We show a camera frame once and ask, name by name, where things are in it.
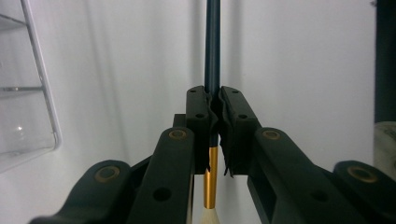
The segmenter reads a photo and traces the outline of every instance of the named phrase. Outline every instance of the gold cylinder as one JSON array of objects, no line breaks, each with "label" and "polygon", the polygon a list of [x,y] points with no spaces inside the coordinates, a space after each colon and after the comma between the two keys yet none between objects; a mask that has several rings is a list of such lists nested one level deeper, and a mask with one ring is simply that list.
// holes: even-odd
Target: gold cylinder
[{"label": "gold cylinder", "polygon": [[206,170],[204,176],[204,207],[215,208],[216,204],[216,184],[218,177],[218,148],[209,148],[210,172]]}]

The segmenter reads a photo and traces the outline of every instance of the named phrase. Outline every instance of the black rod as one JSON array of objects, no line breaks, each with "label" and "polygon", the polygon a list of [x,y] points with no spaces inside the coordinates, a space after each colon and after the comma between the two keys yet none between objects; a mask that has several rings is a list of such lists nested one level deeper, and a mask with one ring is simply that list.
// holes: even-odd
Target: black rod
[{"label": "black rod", "polygon": [[[205,91],[218,103],[220,86],[220,0],[207,0],[205,41]],[[210,146],[218,145],[219,136],[212,134]]]}]

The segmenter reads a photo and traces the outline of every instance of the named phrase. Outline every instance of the white background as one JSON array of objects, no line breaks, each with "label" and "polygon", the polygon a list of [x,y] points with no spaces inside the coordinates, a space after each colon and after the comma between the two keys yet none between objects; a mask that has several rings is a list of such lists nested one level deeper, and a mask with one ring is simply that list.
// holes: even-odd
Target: white background
[{"label": "white background", "polygon": [[[149,156],[204,83],[205,1],[29,1],[62,142],[0,174],[0,223],[55,213],[95,163]],[[372,163],[369,1],[222,1],[221,84],[317,165]],[[246,178],[221,176],[221,223],[259,223]],[[194,221],[202,212],[196,176]]]}]

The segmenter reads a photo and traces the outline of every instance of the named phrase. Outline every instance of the white wall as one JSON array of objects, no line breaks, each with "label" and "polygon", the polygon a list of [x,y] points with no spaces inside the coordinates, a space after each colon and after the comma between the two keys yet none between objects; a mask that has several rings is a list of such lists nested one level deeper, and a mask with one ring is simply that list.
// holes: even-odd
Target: white wall
[{"label": "white wall", "polygon": [[[98,161],[145,159],[173,114],[184,112],[185,91],[204,81],[205,1],[31,6],[63,141],[0,174],[1,223],[56,212]],[[326,169],[342,160],[372,163],[369,1],[222,1],[221,26],[221,84],[241,90],[263,126],[288,133]],[[217,208],[222,223],[259,222],[243,176],[219,176]]]}]

